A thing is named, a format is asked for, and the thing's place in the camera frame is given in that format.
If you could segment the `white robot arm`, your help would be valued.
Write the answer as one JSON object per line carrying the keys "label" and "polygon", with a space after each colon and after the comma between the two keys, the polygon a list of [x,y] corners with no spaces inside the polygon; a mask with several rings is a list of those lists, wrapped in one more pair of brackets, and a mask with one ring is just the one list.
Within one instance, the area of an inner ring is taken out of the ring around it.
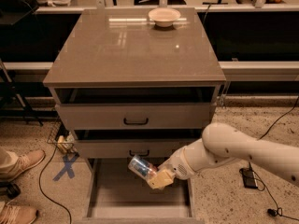
{"label": "white robot arm", "polygon": [[211,123],[202,137],[176,150],[148,180],[152,189],[163,189],[174,179],[187,180],[209,168],[235,159],[249,161],[299,186],[299,148],[258,140],[224,123]]}

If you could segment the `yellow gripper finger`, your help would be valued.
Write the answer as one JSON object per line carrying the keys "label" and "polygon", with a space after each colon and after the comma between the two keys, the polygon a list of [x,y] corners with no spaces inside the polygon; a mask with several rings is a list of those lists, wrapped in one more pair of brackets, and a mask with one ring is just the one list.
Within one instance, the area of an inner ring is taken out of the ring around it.
{"label": "yellow gripper finger", "polygon": [[174,182],[175,174],[167,169],[158,171],[147,183],[152,189],[163,189]]}

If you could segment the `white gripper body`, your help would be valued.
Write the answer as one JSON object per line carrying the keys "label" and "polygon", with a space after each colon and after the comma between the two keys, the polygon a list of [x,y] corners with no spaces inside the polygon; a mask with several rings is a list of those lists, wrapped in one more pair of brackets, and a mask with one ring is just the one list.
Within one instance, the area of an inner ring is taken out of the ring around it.
{"label": "white gripper body", "polygon": [[195,175],[195,171],[185,158],[183,149],[175,151],[158,169],[160,171],[167,171],[171,177],[180,180],[187,180]]}

